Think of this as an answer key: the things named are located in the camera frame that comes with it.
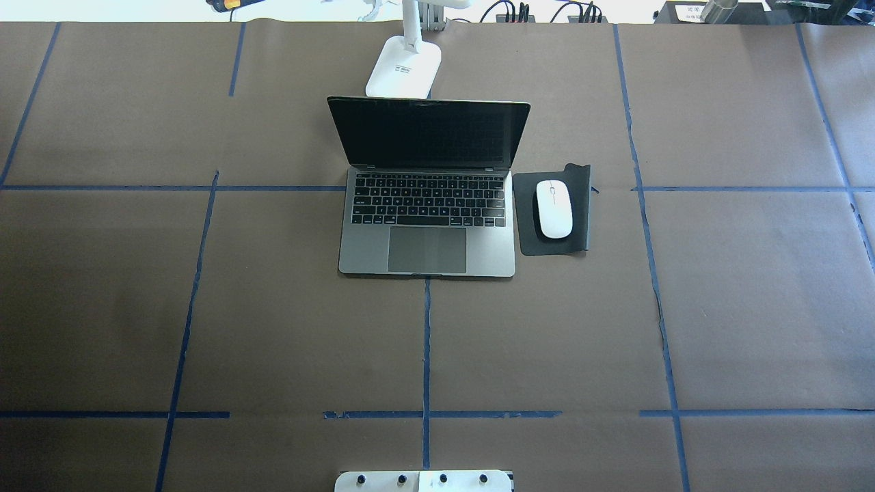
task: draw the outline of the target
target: black key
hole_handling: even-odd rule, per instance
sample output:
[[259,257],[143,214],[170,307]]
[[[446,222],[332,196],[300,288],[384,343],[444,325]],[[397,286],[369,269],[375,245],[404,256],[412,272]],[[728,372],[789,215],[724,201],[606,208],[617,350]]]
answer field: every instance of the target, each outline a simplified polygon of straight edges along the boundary
[[448,226],[449,217],[416,217],[412,215],[399,215],[398,223],[405,226]]
[[376,209],[376,207],[371,205],[353,206],[353,215],[373,214]]

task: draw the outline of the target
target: computer mouse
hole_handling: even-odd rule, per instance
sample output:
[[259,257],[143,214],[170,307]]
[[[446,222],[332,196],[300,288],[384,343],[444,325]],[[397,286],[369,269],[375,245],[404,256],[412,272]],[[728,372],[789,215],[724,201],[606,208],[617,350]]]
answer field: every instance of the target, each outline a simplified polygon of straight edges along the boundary
[[547,179],[537,184],[535,195],[541,232],[550,239],[562,239],[571,234],[571,197],[568,187],[559,179]]

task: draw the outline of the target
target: mouse pad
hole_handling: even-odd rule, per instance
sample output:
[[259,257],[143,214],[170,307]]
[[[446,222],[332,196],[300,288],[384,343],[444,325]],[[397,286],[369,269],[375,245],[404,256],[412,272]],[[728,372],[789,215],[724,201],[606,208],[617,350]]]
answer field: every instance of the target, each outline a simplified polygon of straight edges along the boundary
[[[562,239],[550,239],[541,233],[535,188],[546,179],[559,179],[568,187],[571,234]],[[590,190],[592,174],[589,165],[565,165],[563,172],[527,172],[514,174],[516,225],[520,233],[520,251],[527,257],[567,255],[590,248]]]

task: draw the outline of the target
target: laptop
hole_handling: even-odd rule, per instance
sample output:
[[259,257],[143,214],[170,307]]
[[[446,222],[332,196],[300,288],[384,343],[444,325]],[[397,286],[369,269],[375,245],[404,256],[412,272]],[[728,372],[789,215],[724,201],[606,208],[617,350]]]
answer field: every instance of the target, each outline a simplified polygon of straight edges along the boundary
[[328,97],[352,166],[339,270],[512,277],[526,102]]

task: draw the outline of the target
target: black laptop screen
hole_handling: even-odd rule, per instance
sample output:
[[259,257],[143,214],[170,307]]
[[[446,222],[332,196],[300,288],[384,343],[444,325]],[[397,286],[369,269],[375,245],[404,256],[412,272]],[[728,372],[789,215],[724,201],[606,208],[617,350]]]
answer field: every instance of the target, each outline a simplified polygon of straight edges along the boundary
[[526,102],[328,98],[351,165],[510,167],[529,115]]

